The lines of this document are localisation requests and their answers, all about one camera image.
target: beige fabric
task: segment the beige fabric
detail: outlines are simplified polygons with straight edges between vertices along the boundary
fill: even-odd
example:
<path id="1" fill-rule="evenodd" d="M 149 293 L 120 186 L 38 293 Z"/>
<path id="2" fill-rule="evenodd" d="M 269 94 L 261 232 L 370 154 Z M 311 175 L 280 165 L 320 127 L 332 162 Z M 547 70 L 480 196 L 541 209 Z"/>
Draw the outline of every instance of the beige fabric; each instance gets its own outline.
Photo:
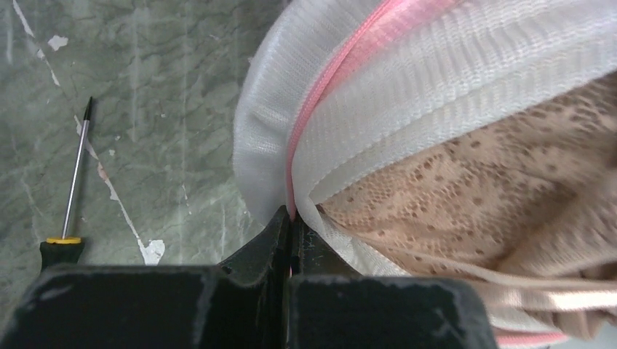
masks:
<path id="1" fill-rule="evenodd" d="M 469 280 L 489 311 L 592 338 L 617 314 L 617 73 L 392 164 L 320 210 L 414 275 Z"/>

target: black plastic part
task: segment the black plastic part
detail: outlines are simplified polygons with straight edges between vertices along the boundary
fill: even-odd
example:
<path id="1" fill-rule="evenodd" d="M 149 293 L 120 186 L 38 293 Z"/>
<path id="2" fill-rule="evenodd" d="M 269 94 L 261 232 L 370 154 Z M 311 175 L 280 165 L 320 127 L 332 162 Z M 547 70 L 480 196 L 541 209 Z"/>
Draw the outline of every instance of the black plastic part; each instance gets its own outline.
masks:
<path id="1" fill-rule="evenodd" d="M 282 207 L 219 265 L 46 269 L 0 340 L 21 348 L 497 347 L 465 283 L 361 277 Z"/>
<path id="2" fill-rule="evenodd" d="M 41 242 L 39 246 L 39 250 L 41 251 L 41 272 L 56 264 L 76 264 L 85 246 L 83 240 L 77 244 L 50 244 L 46 241 Z"/>

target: metal rod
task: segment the metal rod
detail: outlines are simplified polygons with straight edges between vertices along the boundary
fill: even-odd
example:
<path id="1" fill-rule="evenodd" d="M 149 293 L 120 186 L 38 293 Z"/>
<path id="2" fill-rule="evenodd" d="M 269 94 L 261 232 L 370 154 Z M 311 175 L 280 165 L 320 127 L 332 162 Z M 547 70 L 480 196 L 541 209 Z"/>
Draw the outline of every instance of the metal rod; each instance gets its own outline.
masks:
<path id="1" fill-rule="evenodd" d="M 84 157 L 84 148 L 88 139 L 88 126 L 90 124 L 90 114 L 92 112 L 92 97 L 88 100 L 88 106 L 84 113 L 84 120 L 81 124 L 81 137 L 79 138 L 79 148 L 77 148 L 77 159 L 75 160 L 75 169 L 73 170 L 73 181 L 71 182 L 71 191 L 68 194 L 68 202 L 66 204 L 66 213 L 64 215 L 64 226 L 62 228 L 62 238 L 66 238 L 68 226 L 71 221 L 71 211 L 73 209 L 73 201 L 75 199 L 75 188 L 79 169 L 81 168 L 81 160 Z"/>

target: green marble surface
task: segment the green marble surface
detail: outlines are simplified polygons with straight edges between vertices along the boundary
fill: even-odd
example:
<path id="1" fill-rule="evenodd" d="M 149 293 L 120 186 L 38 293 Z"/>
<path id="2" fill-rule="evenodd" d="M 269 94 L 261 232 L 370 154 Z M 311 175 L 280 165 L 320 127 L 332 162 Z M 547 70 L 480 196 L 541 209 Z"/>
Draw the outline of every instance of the green marble surface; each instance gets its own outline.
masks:
<path id="1" fill-rule="evenodd" d="M 260 230 L 234 184 L 232 123 L 283 6 L 0 0 L 0 328 L 39 273 L 39 243 L 61 233 L 89 96 L 82 263 L 212 264 Z"/>

